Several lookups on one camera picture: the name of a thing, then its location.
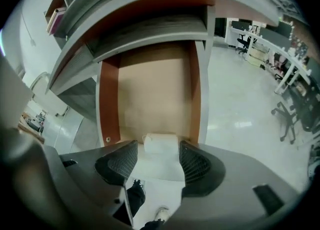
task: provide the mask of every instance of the pink book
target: pink book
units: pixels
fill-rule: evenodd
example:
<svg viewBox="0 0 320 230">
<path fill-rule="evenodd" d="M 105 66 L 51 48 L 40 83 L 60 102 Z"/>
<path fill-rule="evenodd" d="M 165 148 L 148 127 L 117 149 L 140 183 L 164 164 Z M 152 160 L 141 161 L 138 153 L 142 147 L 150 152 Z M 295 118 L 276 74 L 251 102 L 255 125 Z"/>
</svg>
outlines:
<svg viewBox="0 0 320 230">
<path fill-rule="evenodd" d="M 54 17 L 54 20 L 53 20 L 53 22 L 51 24 L 51 27 L 49 29 L 49 34 L 50 35 L 53 35 L 56 32 L 57 27 L 58 27 L 61 19 L 63 18 L 65 12 L 66 11 L 64 10 L 64 11 L 59 11 L 59 12 L 56 13 L 56 15 Z"/>
</svg>

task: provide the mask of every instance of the tiled floor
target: tiled floor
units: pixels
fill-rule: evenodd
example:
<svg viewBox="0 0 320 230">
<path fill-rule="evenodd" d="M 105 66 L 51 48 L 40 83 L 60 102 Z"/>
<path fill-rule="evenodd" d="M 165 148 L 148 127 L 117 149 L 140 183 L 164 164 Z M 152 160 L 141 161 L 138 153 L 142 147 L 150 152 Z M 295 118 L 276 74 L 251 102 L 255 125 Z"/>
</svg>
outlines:
<svg viewBox="0 0 320 230">
<path fill-rule="evenodd" d="M 298 122 L 294 145 L 288 138 L 280 142 L 284 120 L 278 114 L 271 115 L 283 101 L 274 93 L 277 81 L 234 49 L 220 47 L 213 48 L 208 75 L 206 144 L 251 156 L 302 192 L 307 183 L 309 147 L 301 145 L 309 134 Z"/>
</svg>

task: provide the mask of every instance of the chair base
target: chair base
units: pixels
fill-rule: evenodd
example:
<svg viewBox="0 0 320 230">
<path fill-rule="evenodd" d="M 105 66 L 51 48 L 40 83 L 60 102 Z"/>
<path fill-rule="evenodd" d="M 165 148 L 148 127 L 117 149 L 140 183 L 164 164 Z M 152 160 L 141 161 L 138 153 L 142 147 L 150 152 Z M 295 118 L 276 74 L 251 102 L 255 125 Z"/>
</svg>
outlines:
<svg viewBox="0 0 320 230">
<path fill-rule="evenodd" d="M 290 140 L 290 144 L 293 145 L 296 140 L 295 123 L 297 121 L 294 122 L 294 117 L 296 116 L 296 113 L 294 112 L 293 114 L 290 114 L 290 112 L 287 110 L 287 108 L 285 107 L 285 105 L 282 102 L 279 102 L 277 104 L 277 107 L 274 108 L 273 110 L 271 110 L 272 115 L 275 115 L 276 112 L 278 112 L 280 115 L 284 116 L 285 120 L 286 120 L 285 133 L 283 136 L 280 137 L 280 141 L 283 142 L 285 140 L 286 136 L 288 135 L 289 129 L 291 129 L 293 139 Z"/>
</svg>

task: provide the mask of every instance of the book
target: book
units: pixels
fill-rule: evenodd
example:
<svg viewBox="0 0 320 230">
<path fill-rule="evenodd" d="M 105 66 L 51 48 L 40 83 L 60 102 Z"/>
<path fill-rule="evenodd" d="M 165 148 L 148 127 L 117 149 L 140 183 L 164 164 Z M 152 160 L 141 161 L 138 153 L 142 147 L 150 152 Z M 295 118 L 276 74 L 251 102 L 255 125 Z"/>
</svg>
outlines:
<svg viewBox="0 0 320 230">
<path fill-rule="evenodd" d="M 48 32 L 50 35 L 53 35 L 56 32 L 57 27 L 58 27 L 61 19 L 63 18 L 65 12 L 66 11 L 64 10 L 64 11 L 59 11 L 55 14 L 55 17 L 52 21 L 52 24 L 51 24 L 49 32 Z"/>
<path fill-rule="evenodd" d="M 48 23 L 48 25 L 47 25 L 47 27 L 46 27 L 46 32 L 47 32 L 47 33 L 49 33 L 49 30 L 50 30 L 50 28 L 51 28 L 51 25 L 52 25 L 52 23 L 53 23 L 56 15 L 57 15 L 57 13 L 58 13 L 58 12 L 63 12 L 63 11 L 66 11 L 66 10 L 67 10 L 66 7 L 61 7 L 61 8 L 56 8 L 56 9 L 53 11 L 53 13 L 52 13 L 52 15 L 51 15 L 51 18 L 50 18 L 50 20 L 49 20 L 49 23 Z"/>
</svg>

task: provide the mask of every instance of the white sneaker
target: white sneaker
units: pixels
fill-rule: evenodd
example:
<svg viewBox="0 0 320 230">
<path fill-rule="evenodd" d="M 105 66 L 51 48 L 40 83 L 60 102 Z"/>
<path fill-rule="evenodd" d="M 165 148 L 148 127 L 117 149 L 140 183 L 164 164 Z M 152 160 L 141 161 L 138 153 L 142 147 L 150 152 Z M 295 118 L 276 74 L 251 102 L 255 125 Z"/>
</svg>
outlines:
<svg viewBox="0 0 320 230">
<path fill-rule="evenodd" d="M 167 207 L 161 206 L 155 213 L 154 220 L 167 221 L 170 218 L 169 209 Z"/>
</svg>

